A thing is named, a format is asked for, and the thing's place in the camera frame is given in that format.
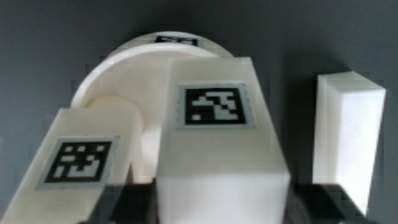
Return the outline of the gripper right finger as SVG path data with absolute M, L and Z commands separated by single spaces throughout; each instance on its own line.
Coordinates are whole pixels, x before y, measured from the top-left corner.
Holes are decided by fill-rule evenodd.
M 289 224 L 376 224 L 363 216 L 335 184 L 294 184 L 289 188 Z

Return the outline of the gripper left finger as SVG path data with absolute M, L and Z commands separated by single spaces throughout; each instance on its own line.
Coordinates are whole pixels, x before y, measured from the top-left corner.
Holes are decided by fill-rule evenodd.
M 108 185 L 81 224 L 157 224 L 154 184 Z

